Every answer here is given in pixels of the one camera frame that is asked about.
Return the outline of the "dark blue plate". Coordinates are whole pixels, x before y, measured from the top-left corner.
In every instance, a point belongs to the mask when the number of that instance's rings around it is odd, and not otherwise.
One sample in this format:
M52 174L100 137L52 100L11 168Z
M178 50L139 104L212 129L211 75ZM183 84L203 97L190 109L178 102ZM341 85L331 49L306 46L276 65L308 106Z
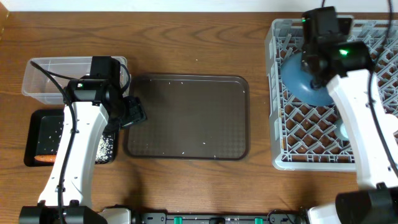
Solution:
M303 103L312 106L329 106L334 103L325 87L313 89L311 74L301 69L302 53L290 56L283 62L280 74L286 88Z

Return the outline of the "pile of white rice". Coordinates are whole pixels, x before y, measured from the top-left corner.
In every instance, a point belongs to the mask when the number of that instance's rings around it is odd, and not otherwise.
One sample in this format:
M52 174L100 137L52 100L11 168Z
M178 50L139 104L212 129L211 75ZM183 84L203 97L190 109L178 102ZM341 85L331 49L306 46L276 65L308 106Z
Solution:
M62 132L63 128L60 125L40 129L35 156L57 155ZM102 135L96 153L96 164L106 164L113 161L115 157L114 144L116 143L117 136L116 133L104 133Z

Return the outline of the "light blue plastic cup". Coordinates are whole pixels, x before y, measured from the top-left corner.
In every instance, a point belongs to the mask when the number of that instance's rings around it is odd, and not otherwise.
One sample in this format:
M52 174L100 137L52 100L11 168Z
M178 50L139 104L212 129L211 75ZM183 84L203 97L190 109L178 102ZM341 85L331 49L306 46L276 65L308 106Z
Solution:
M336 137L342 141L348 141L349 138L343 121L339 119L334 123L334 125L336 126L334 130L334 134L336 135Z

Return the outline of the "orange carrot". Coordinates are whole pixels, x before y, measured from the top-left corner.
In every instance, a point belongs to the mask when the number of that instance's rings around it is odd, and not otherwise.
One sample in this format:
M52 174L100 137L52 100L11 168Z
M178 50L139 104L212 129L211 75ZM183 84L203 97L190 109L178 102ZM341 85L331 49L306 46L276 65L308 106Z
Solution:
M54 163L56 160L56 155L37 155L34 159L37 162L44 162L44 163Z

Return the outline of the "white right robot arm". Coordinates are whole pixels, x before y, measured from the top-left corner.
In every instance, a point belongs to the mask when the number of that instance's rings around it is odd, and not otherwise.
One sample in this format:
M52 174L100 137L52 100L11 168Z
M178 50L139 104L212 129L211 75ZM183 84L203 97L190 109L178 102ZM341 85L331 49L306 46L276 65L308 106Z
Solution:
M304 38L302 67L325 86L345 125L354 154L355 192L307 212L309 223L397 223L397 118L385 113L374 62L363 42L340 34Z

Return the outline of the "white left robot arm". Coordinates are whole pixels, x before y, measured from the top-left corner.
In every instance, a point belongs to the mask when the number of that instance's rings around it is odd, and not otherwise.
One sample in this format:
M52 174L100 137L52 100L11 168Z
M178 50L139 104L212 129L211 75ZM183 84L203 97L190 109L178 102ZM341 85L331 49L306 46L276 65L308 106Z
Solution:
M51 175L36 206L24 206L19 223L139 223L139 216L115 205L92 210L91 185L103 132L119 131L146 119L138 98L105 79L71 80L61 90L63 133Z

